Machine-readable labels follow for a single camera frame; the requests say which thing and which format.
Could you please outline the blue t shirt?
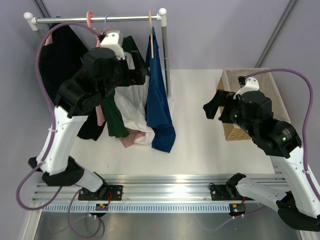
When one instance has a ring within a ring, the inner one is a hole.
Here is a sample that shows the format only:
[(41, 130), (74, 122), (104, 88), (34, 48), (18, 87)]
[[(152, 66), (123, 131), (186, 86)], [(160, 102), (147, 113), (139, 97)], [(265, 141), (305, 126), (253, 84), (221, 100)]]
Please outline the blue t shirt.
[(145, 117), (147, 126), (152, 128), (155, 134), (151, 147), (161, 152), (170, 153), (176, 140), (176, 131), (171, 118), (154, 28), (149, 37), (145, 64), (149, 68)]

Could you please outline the wooden hanger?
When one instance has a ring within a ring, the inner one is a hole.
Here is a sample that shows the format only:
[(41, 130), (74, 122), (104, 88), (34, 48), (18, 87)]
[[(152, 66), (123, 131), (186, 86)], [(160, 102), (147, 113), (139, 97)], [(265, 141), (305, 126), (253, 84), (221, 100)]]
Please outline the wooden hanger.
[(149, 38), (150, 38), (150, 57), (154, 58), (154, 44), (153, 44), (153, 25), (152, 25), (152, 11), (148, 11), (148, 19), (149, 19)]

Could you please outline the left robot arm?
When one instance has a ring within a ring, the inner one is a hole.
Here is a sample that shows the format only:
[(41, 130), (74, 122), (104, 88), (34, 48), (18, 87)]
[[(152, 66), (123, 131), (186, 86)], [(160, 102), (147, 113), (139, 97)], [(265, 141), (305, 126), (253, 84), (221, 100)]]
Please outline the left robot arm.
[(43, 173), (51, 187), (76, 185), (96, 200), (108, 193), (107, 182), (96, 172), (80, 166), (70, 152), (88, 116), (117, 87), (143, 85), (147, 74), (137, 50), (116, 55), (109, 47), (95, 47), (83, 56), (81, 68), (59, 88), (53, 123), (42, 152), (28, 163)]

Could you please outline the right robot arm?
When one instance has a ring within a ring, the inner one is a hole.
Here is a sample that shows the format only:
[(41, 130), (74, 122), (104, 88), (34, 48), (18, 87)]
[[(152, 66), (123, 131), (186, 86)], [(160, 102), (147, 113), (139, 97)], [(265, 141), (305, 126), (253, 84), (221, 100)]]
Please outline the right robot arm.
[(274, 118), (271, 99), (259, 90), (243, 94), (217, 90), (213, 99), (203, 106), (206, 118), (214, 119), (220, 107), (223, 111), (219, 120), (244, 130), (276, 164), (289, 186), (288, 191), (276, 190), (236, 173), (226, 182), (227, 195), (262, 203), (295, 230), (319, 232), (320, 201), (303, 170), (304, 151), (295, 128)]

